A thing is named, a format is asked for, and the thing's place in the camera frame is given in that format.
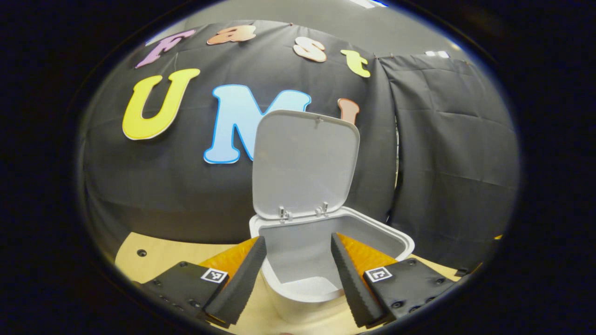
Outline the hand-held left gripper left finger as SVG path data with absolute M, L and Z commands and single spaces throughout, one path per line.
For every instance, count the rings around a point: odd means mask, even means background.
M 266 255 L 265 238 L 258 236 L 200 263 L 179 261 L 139 289 L 175 313 L 217 326 L 235 325 Z

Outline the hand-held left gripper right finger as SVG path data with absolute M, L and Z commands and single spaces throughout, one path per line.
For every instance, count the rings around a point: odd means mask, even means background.
M 358 327 L 412 323 L 459 284 L 419 259 L 398 261 L 345 234 L 331 235 L 331 253 Z

